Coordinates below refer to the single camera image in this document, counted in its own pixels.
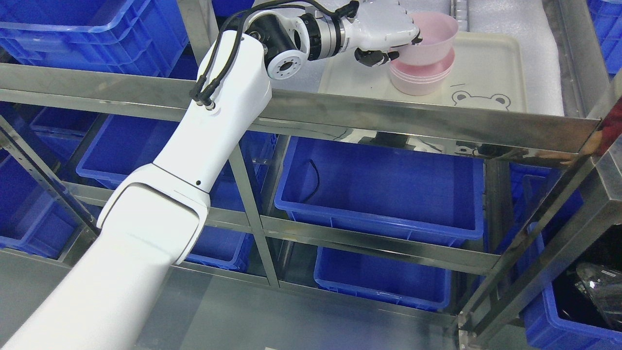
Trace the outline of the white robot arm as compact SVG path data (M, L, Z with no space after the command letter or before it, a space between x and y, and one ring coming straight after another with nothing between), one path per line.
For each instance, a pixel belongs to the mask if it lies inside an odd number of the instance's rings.
M311 53L300 31L301 58L247 33L288 0L244 11L222 29L200 64L191 102L153 162L112 193L96 222L99 237L51 294L4 344L5 350L130 350L162 283L204 230L210 191L229 155L273 95L271 78L287 78Z

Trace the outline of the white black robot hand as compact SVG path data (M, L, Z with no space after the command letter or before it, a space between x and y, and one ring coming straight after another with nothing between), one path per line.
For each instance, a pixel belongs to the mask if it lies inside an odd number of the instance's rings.
M420 38L420 28L397 0L352 0L340 21L338 53L352 52L366 67L395 60L398 47L411 46Z

